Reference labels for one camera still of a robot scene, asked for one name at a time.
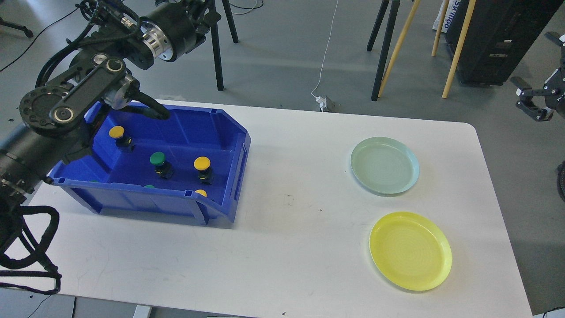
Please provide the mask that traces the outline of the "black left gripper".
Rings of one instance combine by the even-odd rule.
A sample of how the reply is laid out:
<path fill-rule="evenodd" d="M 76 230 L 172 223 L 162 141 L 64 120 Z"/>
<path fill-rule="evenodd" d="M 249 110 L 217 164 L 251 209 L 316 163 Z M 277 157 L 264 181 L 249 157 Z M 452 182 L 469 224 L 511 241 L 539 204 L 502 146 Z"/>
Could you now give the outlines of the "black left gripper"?
<path fill-rule="evenodd" d="M 140 18 L 143 42 L 155 59 L 174 62 L 198 48 L 222 18 L 210 0 L 163 2 Z"/>

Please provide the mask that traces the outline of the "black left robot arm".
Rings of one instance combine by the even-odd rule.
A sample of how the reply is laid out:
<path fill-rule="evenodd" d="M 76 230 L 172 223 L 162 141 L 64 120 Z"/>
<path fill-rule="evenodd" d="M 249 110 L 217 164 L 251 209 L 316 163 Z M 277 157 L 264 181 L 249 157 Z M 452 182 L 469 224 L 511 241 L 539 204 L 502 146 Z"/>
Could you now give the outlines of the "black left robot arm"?
<path fill-rule="evenodd" d="M 1 143 L 1 276 L 50 278 L 54 287 L 3 282 L 3 288 L 60 292 L 62 276 L 46 254 L 59 212 L 24 205 L 39 183 L 53 182 L 51 169 L 91 155 L 111 109 L 169 118 L 140 91 L 125 60 L 143 70 L 157 58 L 173 62 L 204 43 L 221 19 L 213 0 L 158 0 L 155 6 L 141 17 L 121 0 L 83 0 L 77 8 L 87 26 L 44 64 L 34 89 L 22 97 L 23 122 Z"/>

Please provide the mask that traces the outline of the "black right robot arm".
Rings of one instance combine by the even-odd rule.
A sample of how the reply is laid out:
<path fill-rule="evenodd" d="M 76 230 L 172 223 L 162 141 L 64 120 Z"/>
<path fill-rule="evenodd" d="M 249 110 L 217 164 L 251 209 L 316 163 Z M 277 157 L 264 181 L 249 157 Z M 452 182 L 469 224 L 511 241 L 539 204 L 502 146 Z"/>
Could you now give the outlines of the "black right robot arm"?
<path fill-rule="evenodd" d="M 534 121 L 549 121 L 555 112 L 564 117 L 565 109 L 565 35 L 551 31 L 544 36 L 560 48 L 561 58 L 559 66 L 543 83 L 542 88 L 532 88 L 519 76 L 510 79 L 517 88 L 516 95 L 519 98 L 515 106 Z"/>

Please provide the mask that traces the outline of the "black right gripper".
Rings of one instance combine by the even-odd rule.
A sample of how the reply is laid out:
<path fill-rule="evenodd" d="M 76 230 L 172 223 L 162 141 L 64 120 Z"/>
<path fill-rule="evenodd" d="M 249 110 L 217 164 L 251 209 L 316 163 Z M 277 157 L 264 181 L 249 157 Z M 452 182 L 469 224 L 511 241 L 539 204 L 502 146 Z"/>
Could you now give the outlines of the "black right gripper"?
<path fill-rule="evenodd" d="M 510 78 L 512 84 L 517 88 L 519 98 L 533 98 L 545 96 L 546 107 L 535 106 L 532 102 L 517 101 L 516 107 L 534 121 L 549 121 L 552 119 L 554 110 L 560 115 L 565 116 L 565 75 L 563 68 L 559 67 L 553 72 L 551 77 L 544 83 L 544 87 L 553 95 L 547 96 L 547 89 L 533 89 L 529 83 L 519 76 Z"/>

